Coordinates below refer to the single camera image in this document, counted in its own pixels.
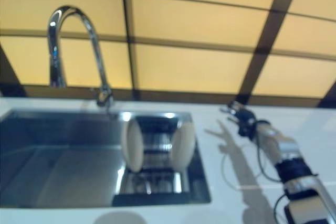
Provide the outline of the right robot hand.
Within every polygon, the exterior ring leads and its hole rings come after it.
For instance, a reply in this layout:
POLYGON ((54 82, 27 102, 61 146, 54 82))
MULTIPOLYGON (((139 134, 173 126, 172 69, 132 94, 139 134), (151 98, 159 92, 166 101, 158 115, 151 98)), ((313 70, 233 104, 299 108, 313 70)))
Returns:
POLYGON ((229 115, 228 120, 238 126, 238 135, 247 137, 251 141, 255 134, 256 117, 254 113, 247 109, 242 103, 238 101, 231 101, 219 109, 222 113, 229 115))

